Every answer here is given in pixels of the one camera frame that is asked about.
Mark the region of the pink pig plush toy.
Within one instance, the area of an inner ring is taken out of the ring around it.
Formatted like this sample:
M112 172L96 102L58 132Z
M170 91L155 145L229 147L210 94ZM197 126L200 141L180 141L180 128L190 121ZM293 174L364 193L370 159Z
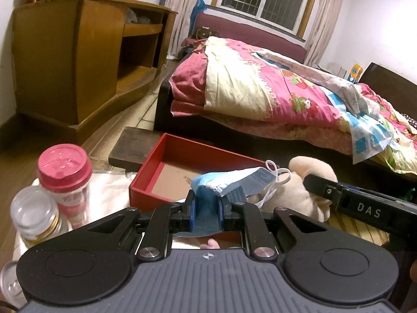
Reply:
M209 238L206 243L200 244L200 249L220 249L220 245L215 239Z

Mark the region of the blue face mask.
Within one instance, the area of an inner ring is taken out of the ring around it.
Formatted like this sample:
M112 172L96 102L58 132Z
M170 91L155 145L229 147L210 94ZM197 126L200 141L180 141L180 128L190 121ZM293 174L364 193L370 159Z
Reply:
M191 182L192 231L177 233L177 237L204 237L223 230L224 206L253 200L261 208L270 202L278 189L291 180L291 171L278 168L272 160L264 167L251 167L229 172L209 172Z

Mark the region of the cream plush toy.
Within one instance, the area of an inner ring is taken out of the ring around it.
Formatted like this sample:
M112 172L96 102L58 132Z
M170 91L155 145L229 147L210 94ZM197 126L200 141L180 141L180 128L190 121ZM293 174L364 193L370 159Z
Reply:
M259 209L272 213L276 207L286 207L320 222L330 217L331 201L306 190L304 178L313 174L337 182L333 168L316 158L296 156L289 162L288 168L277 169L278 177L259 194L248 198Z

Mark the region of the red cardboard box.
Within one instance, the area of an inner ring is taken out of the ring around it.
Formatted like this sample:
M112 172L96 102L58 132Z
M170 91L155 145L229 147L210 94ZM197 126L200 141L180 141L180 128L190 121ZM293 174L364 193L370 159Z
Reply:
M129 186L131 207L152 213L157 207L187 198L192 180L210 172L230 172L263 166L264 162L171 134L163 134ZM173 235L173 247L188 249L215 239L221 248L242 244L239 232L221 232L218 220L219 198L204 191L197 200L193 232Z

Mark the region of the floral tablecloth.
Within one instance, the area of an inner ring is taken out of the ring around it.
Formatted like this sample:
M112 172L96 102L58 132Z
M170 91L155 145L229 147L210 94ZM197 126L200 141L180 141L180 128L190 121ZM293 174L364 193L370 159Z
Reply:
M98 220L129 206L129 185L134 172L110 172L98 170L89 181L89 199L82 224ZM169 200L183 202L190 189L191 179L183 177L160 191Z

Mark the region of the dark wooden board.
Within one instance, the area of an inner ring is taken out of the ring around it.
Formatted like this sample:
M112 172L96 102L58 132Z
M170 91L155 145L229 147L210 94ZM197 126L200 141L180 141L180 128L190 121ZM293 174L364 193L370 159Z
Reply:
M125 127L109 154L109 164L127 172L138 172L161 136L160 132Z

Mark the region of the blue white patterned cloth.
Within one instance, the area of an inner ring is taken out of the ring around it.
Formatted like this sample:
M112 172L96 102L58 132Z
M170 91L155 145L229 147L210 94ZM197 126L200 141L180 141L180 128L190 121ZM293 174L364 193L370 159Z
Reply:
M340 97L321 87L330 103L339 111L341 127L351 134L353 164L367 160L388 147L393 133L378 120L366 114L353 115Z

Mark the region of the pink lidded drink cup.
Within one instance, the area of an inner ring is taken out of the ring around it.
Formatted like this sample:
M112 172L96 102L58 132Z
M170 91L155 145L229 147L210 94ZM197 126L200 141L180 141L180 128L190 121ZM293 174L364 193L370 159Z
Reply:
M38 158L38 180L56 201L72 228L87 221L92 163L82 147L62 143L47 148Z

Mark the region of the glass jar with gold label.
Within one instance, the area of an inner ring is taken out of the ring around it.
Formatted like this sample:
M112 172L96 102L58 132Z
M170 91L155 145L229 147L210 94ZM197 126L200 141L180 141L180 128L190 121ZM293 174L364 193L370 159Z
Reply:
M27 248L72 230L52 195L40 186L21 189L11 202L10 215Z

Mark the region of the pink floral quilt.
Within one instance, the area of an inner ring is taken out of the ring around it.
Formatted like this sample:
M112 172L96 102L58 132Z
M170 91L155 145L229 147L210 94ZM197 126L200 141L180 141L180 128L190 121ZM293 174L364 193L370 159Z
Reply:
M192 51L206 62L202 100L198 110L180 108L186 100L173 102L174 116L222 115L272 124L309 124L348 134L347 153L352 155L351 134L341 127L339 111L321 89L337 94L353 115L366 114L393 133L391 143L371 157L393 172L416 172L416 129L392 104L364 83L303 65L290 57L238 40L209 37Z

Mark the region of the yellow purple drink can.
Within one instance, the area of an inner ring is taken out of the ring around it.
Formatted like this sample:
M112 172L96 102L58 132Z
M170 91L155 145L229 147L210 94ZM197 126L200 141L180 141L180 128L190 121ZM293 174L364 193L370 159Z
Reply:
M8 303L21 309L28 301L17 279L17 264L17 261L10 261L1 269L1 292Z

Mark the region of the wooden cabinet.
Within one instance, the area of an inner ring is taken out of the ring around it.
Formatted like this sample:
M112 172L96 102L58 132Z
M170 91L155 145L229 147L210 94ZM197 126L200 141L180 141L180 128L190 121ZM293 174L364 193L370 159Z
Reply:
M175 12L134 0L43 0L12 27L16 112L82 143L140 100L166 61Z

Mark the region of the beige curtain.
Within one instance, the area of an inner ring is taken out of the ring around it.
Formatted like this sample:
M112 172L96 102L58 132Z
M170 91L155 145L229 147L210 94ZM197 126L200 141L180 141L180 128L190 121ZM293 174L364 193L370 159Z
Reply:
M343 0L320 0L312 30L306 42L304 64L314 66L320 62L332 37Z

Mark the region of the dark bed frame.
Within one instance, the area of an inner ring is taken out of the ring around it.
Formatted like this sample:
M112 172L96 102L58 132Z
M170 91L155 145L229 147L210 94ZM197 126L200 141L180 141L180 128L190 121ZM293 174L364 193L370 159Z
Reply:
M272 35L258 28L230 21L218 16L197 14L196 29L208 27L214 29L220 38L242 40L248 45L261 45L268 50L278 50L279 54L295 59L297 62L305 58L307 51L300 45L278 35ZM181 136L186 139L208 143L215 147L230 150L235 153L248 155L253 158L266 157L266 153L278 156L278 161L288 164L296 155L308 155L319 158L325 162L336 162L336 170L342 175L342 179L348 179L359 172L348 170L377 171L387 170L388 167L376 167L382 162L360 162L358 167L352 167L352 155L347 153L348 134L343 134L329 127L313 127L309 124L272 124L269 122L251 122L248 119L233 118L222 115L201 116L184 115L174 116L171 112L173 102L177 99L186 100L181 104L181 110L198 110L200 99L202 100L203 87L205 87L206 62L192 52L184 55L178 66L163 80L158 92L154 131ZM177 88L171 87L170 80L180 83ZM369 86L381 97L387 97L387 101L393 101L398 106L401 115L410 116L410 121L416 121L416 84L403 76L377 64L370 64L365 70L365 77L361 78L364 84Z

